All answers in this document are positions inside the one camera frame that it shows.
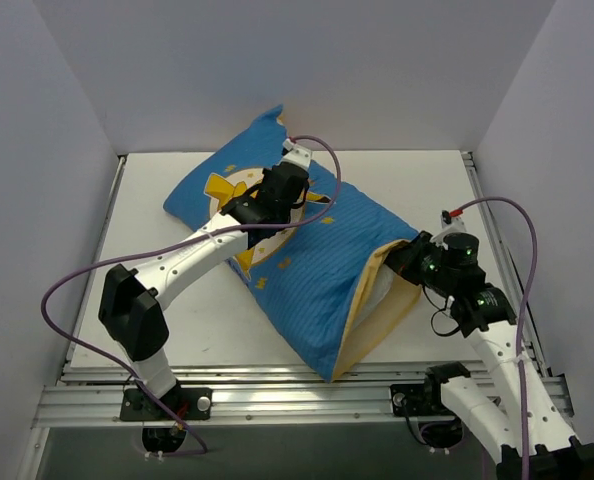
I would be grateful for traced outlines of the white pillow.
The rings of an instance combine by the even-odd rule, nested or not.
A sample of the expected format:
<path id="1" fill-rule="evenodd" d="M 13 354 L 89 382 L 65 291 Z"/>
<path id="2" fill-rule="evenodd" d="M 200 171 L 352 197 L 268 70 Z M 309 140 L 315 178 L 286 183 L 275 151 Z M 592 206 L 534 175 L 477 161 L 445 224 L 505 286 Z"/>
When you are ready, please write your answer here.
<path id="1" fill-rule="evenodd" d="M 389 294 L 394 277 L 395 273 L 385 264 L 377 269 L 372 286 L 364 290 L 365 301 L 354 317 L 352 332 L 359 329 L 365 321 L 368 321 L 370 330 L 381 331 L 388 326 L 389 320 L 376 310 Z"/>

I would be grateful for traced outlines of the blue Pikachu pillowcase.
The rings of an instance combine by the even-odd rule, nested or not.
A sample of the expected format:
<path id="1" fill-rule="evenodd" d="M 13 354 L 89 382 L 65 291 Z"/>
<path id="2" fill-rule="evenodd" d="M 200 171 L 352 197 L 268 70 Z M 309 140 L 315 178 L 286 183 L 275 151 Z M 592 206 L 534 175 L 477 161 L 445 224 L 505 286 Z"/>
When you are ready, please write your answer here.
<path id="1" fill-rule="evenodd" d="M 283 108 L 276 106 L 191 170 L 163 203 L 167 214 L 196 230 L 219 208 L 279 162 L 287 138 Z M 296 221 L 319 220 L 284 230 L 236 255 L 235 271 L 276 331 L 323 380 L 337 380 L 376 348 L 414 309 L 421 289 L 395 274 L 376 310 L 389 320 L 381 331 L 368 321 L 354 332 L 354 317 L 377 269 L 396 246 L 417 232 L 355 186 L 338 183 L 318 163 L 309 168 L 307 202 Z"/>

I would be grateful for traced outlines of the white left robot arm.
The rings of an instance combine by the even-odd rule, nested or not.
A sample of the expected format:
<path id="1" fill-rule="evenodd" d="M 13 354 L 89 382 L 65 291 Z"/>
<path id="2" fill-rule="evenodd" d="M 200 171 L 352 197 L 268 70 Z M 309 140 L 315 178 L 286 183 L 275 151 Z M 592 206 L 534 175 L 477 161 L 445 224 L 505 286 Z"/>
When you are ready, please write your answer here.
<path id="1" fill-rule="evenodd" d="M 148 388 L 142 405 L 156 419 L 171 417 L 179 405 L 177 379 L 164 351 L 169 338 L 164 311 L 219 263 L 274 236 L 276 226 L 289 224 L 292 210 L 301 205 L 306 166 L 283 160 L 262 173 L 260 183 L 228 200 L 189 237 L 191 245 L 106 273 L 98 318 Z"/>

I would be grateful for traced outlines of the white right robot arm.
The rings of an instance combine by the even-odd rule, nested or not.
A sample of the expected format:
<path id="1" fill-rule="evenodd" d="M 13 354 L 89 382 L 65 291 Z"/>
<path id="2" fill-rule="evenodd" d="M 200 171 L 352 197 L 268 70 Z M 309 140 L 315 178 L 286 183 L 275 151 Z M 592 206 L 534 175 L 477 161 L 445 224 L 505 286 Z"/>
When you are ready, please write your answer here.
<path id="1" fill-rule="evenodd" d="M 421 400 L 448 411 L 495 462 L 499 479 L 594 479 L 594 444 L 582 442 L 561 415 L 524 354 L 515 312 L 478 264 L 478 239 L 421 232 L 386 257 L 404 280 L 432 290 L 458 332 L 482 360 L 500 399 L 491 401 L 460 362 L 431 367 Z"/>

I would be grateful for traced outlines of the aluminium right side rail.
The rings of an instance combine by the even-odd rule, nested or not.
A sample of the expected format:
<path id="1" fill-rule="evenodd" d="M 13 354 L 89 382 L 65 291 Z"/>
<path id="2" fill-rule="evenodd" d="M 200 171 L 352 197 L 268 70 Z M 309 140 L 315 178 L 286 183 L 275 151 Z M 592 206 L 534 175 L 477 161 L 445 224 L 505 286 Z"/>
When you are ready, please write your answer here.
<path id="1" fill-rule="evenodd" d="M 461 151 L 460 154 L 475 197 L 483 197 L 483 190 L 477 174 L 473 152 Z M 491 242 L 493 256 L 500 271 L 506 294 L 515 311 L 519 312 L 520 301 L 524 294 L 525 282 L 519 275 L 513 255 L 508 248 L 503 232 L 499 228 L 492 207 L 487 203 L 482 203 L 479 204 L 477 208 L 482 215 L 484 227 Z M 527 349 L 530 351 L 531 358 L 533 359 L 533 363 L 536 365 L 539 374 L 541 376 L 550 377 L 552 371 L 544 356 L 530 305 L 526 306 L 523 337 L 528 344 Z"/>

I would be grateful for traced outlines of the aluminium rail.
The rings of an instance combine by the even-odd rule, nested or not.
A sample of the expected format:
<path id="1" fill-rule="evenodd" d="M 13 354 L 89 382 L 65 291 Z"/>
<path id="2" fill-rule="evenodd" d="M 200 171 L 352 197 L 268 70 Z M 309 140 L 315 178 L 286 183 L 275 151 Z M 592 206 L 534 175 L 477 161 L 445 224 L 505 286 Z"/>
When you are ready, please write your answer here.
<path id="1" fill-rule="evenodd" d="M 460 154 L 475 197 L 483 197 L 483 190 L 477 174 L 473 152 L 461 151 Z M 515 311 L 519 312 L 520 301 L 524 294 L 525 282 L 519 275 L 513 255 L 508 248 L 503 232 L 499 228 L 492 207 L 487 203 L 482 203 L 479 204 L 477 208 L 482 215 L 484 227 L 491 242 L 493 256 L 500 271 L 506 294 Z M 544 356 L 530 305 L 526 306 L 523 337 L 528 344 L 527 349 L 530 351 L 531 358 L 533 359 L 533 363 L 536 365 L 539 374 L 541 376 L 550 377 L 552 371 Z"/>
<path id="2" fill-rule="evenodd" d="M 88 233 L 85 236 L 86 244 L 83 253 L 83 259 L 78 262 L 75 269 L 89 266 L 95 263 L 101 255 L 101 246 L 104 241 L 107 218 L 112 210 L 117 185 L 120 183 L 126 163 L 126 155 L 119 155 L 114 158 L 114 165 L 108 177 L 102 183 L 100 196 L 95 200 L 92 216 L 92 222 Z M 76 337 L 79 333 L 82 321 L 82 308 L 85 306 L 90 293 L 89 273 L 77 276 L 64 284 L 54 294 L 54 300 L 63 300 L 65 302 L 65 312 L 61 315 L 55 315 L 54 320 L 59 326 Z"/>

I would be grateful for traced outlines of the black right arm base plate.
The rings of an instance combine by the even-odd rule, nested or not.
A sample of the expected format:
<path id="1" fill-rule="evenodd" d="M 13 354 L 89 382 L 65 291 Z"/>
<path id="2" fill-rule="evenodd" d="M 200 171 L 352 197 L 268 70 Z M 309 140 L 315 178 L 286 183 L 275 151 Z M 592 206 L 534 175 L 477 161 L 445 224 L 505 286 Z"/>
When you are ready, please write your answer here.
<path id="1" fill-rule="evenodd" d="M 452 416 L 453 413 L 432 399 L 421 383 L 391 384 L 389 387 L 392 413 L 395 417 Z"/>

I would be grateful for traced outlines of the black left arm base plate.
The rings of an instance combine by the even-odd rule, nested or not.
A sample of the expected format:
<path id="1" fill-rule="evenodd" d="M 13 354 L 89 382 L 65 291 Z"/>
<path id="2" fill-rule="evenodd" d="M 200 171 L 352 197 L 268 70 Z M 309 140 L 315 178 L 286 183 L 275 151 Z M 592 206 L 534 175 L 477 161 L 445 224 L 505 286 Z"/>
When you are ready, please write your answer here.
<path id="1" fill-rule="evenodd" d="M 213 390 L 206 387 L 176 386 L 161 398 L 171 411 L 183 420 L 208 420 L 211 415 Z M 123 392 L 119 419 L 126 422 L 154 422 L 172 417 L 153 402 L 141 389 Z"/>

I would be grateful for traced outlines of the aluminium left side rail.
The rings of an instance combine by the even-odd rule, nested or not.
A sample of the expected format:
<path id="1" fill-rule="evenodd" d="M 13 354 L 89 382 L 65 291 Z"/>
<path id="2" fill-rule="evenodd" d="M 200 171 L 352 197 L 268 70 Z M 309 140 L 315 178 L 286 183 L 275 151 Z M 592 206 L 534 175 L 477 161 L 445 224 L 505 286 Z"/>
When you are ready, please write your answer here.
<path id="1" fill-rule="evenodd" d="M 85 236 L 86 244 L 83 253 L 83 259 L 78 262 L 75 269 L 89 266 L 95 263 L 101 255 L 101 246 L 104 241 L 107 218 L 112 210 L 117 185 L 120 183 L 126 163 L 126 155 L 119 155 L 114 158 L 114 165 L 108 177 L 102 183 L 100 196 L 95 200 L 92 216 L 92 222 L 88 233 Z M 54 300 L 63 300 L 65 302 L 65 312 L 61 315 L 55 315 L 54 320 L 59 326 L 76 337 L 79 333 L 82 321 L 82 308 L 85 306 L 90 293 L 89 273 L 77 276 L 64 284 L 54 294 Z"/>

